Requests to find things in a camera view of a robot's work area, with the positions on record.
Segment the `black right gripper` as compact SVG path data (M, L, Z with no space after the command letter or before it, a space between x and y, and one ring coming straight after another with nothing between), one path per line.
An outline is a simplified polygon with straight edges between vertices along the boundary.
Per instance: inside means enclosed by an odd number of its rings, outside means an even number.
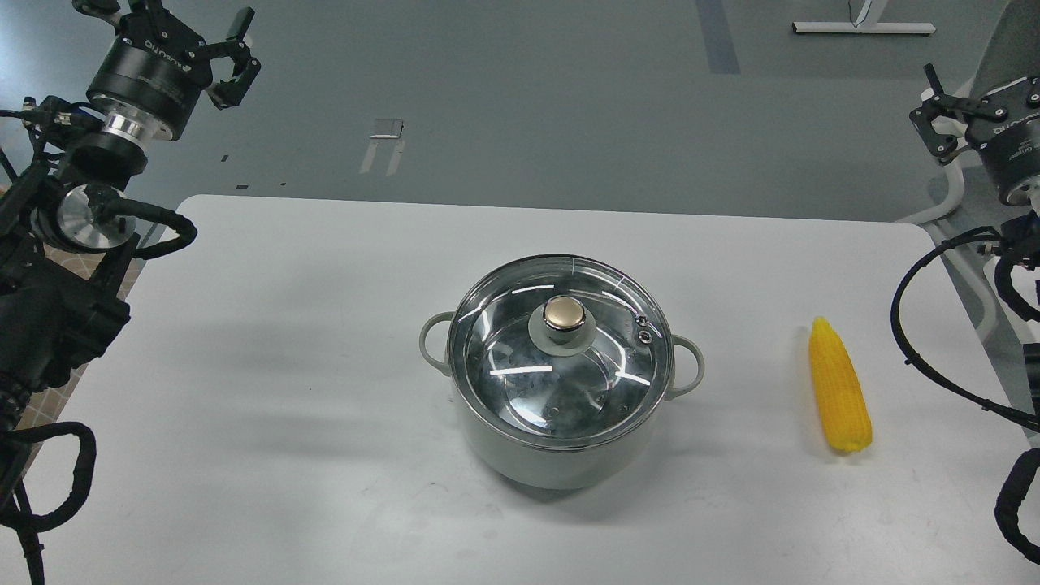
M909 119L929 155L947 166L976 150L1002 204L1032 205L1039 192L1038 78L957 97L943 88L933 63L922 70L931 92Z

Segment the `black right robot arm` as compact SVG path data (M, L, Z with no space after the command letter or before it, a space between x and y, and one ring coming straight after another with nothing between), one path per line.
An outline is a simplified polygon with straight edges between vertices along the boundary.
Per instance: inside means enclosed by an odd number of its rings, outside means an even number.
M932 93L908 119L929 155L947 166L964 151L974 151L999 203L1030 207L1026 215L1003 223L999 229L994 284L1014 314L1036 322L1037 304L1017 292L1012 271L1038 268L1038 78L1003 82L981 97L956 97L944 92L933 63L925 63L924 71Z

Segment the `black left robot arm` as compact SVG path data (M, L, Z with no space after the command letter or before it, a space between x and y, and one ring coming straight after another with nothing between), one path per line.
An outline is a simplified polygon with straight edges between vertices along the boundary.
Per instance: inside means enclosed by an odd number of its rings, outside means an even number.
M2 430L31 397L61 388L102 356L129 322L119 299L130 264L196 240L189 219L130 199L146 148L182 137L198 100L220 110L244 100L261 71L250 51L255 18L241 8L227 37L209 43L160 1L76 1L105 21L114 43L84 102L26 99L20 121L31 162L2 196Z

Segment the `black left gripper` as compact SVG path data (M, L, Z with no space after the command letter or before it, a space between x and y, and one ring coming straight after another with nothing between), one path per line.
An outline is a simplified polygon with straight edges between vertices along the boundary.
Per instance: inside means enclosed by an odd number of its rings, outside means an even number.
M98 110L111 111L122 104L152 115L159 122L160 139L182 136L203 90L219 110L238 107L261 70L246 43L256 15L253 8L236 14L226 39L205 44L166 10L163 1L128 1L128 11L122 10L119 1L71 4L75 11L105 21L116 30L114 44L86 90L89 103ZM197 53L198 48L201 62L190 62L187 54ZM211 65L202 62L223 57L231 60L232 74L213 82Z

